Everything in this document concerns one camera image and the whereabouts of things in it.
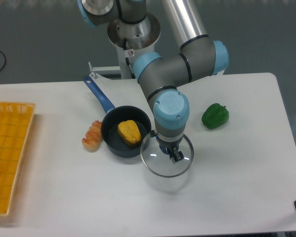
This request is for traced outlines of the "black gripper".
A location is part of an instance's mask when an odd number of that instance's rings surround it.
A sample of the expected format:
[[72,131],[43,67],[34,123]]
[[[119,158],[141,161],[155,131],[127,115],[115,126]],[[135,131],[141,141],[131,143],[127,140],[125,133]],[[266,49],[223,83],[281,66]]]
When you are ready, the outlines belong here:
[[155,137],[159,146],[162,147],[165,151],[167,151],[167,153],[169,154],[169,159],[172,161],[173,164],[175,164],[176,161],[181,161],[184,159],[183,153],[178,150],[180,147],[180,143],[183,139],[183,132],[181,132],[177,136],[169,137],[164,136],[157,130],[151,130],[149,135],[151,138]]

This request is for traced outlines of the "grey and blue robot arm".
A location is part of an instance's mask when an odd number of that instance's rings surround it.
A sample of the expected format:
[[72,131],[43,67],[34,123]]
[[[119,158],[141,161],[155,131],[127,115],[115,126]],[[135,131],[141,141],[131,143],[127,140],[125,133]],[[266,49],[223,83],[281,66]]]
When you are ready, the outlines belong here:
[[178,87],[223,72],[229,64],[225,45],[210,40],[192,0],[162,2],[180,48],[169,59],[154,50],[160,25],[147,12],[144,0],[80,0],[77,4],[87,24],[108,23],[110,41],[129,53],[119,61],[121,74],[140,85],[154,116],[160,146],[174,162],[182,160],[179,146],[189,103]]

